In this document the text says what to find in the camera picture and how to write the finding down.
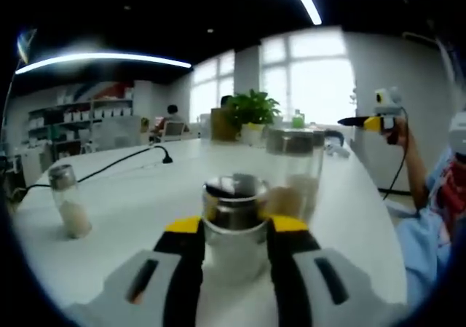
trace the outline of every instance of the silver jar lid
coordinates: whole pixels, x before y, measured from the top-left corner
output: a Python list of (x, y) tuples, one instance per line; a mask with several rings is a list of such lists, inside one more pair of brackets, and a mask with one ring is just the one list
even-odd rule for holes
[(311, 129), (270, 128), (266, 150), (270, 154), (308, 155), (315, 147)]
[(269, 185), (255, 176), (233, 174), (219, 176), (204, 184), (203, 218), (219, 229), (241, 231), (264, 222)]
[(50, 186), (54, 190), (63, 191), (70, 186), (76, 185), (76, 176), (71, 165), (58, 165), (49, 170)]

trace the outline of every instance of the black cable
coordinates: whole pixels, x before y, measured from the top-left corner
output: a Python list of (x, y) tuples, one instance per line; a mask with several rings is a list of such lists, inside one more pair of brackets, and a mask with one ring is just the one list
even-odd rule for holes
[[(102, 169), (100, 169), (100, 170), (97, 170), (96, 172), (91, 173), (91, 174), (89, 174), (88, 176), (85, 176), (85, 177), (83, 177), (83, 178), (80, 178), (80, 179), (78, 180), (78, 183), (81, 183), (82, 181), (85, 181), (85, 180), (87, 180), (87, 179), (89, 179), (89, 178), (91, 178), (91, 177), (93, 177), (93, 176), (95, 176), (95, 175), (97, 175), (97, 174), (99, 174), (99, 173), (102, 173), (104, 170), (107, 170), (107, 169), (109, 169), (110, 167), (113, 167), (113, 166), (116, 165), (117, 163), (120, 163), (120, 162), (122, 162), (122, 161), (124, 161), (124, 160), (126, 160), (126, 159), (128, 159), (128, 158), (131, 158), (131, 157), (136, 156), (136, 155), (138, 155), (138, 154), (142, 154), (143, 152), (146, 152), (146, 151), (152, 150), (152, 149), (162, 149), (162, 150), (164, 151), (165, 157), (164, 157), (163, 160), (162, 160), (162, 163), (163, 163), (163, 164), (167, 164), (167, 163), (172, 163), (172, 162), (173, 162), (173, 158), (170, 156), (170, 154), (168, 153), (168, 151), (167, 151), (167, 149), (166, 149), (165, 147), (160, 146), (160, 145), (155, 145), (155, 146), (151, 146), (151, 147), (149, 147), (149, 148), (147, 148), (147, 149), (137, 151), (137, 152), (135, 152), (134, 154), (128, 154), (127, 156), (125, 156), (125, 157), (123, 157), (123, 158), (120, 158), (120, 159), (116, 160), (115, 162), (110, 163), (109, 165), (105, 166), (104, 168), (102, 168)], [(34, 184), (34, 185), (31, 185), (31, 186), (27, 187), (27, 188), (25, 189), (25, 191), (28, 192), (30, 189), (32, 189), (32, 188), (34, 188), (34, 187), (50, 187), (50, 185), (47, 185), (47, 184)]]
[(395, 177), (393, 178), (392, 184), (390, 185), (390, 187), (388, 188), (387, 193), (384, 196), (384, 199), (383, 199), (384, 201), (387, 199), (388, 195), (392, 192), (393, 185), (395, 185), (395, 182), (397, 181), (398, 176), (400, 175), (400, 171), (403, 168), (403, 165), (405, 163), (406, 154), (408, 153), (408, 146), (409, 146), (408, 112), (406, 112), (406, 110), (402, 106), (401, 106), (401, 109), (403, 110), (403, 113), (405, 114), (405, 120), (406, 120), (406, 126), (405, 126), (405, 129), (406, 129), (406, 147), (405, 147), (405, 151), (403, 153), (403, 159), (401, 160), (400, 167), (398, 168), (398, 170), (397, 170), (397, 172), (395, 174)]

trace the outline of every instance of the potted plant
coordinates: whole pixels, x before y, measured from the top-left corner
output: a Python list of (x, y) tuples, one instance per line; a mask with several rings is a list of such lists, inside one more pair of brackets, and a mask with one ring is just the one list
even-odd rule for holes
[(229, 122), (240, 132), (242, 142), (253, 145), (261, 137), (264, 126), (272, 124), (280, 113), (279, 103), (267, 96), (266, 92), (251, 89), (249, 93), (235, 93), (228, 100)]

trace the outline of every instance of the ceiling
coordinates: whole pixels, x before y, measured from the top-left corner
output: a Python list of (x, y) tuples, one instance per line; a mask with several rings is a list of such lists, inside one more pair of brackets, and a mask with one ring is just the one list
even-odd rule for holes
[[(431, 36), (426, 19), (435, 17), (432, 0), (314, 0), (323, 25), (348, 31)], [(23, 0), (10, 37), (11, 72), (18, 32), (37, 28), (31, 62), (61, 52), (115, 50), (182, 60), (193, 65), (260, 39), (312, 27), (299, 0)], [(21, 95), (69, 82), (146, 79), (169, 84), (191, 71), (175, 66), (102, 62), (51, 71), (42, 68), (17, 76)]]

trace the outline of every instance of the green bottle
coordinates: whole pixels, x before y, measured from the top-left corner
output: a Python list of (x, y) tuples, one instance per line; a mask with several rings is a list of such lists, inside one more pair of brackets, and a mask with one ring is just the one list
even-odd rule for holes
[(299, 112), (299, 110), (295, 110), (293, 119), (291, 120), (291, 126), (293, 128), (304, 128), (305, 124), (304, 114)]

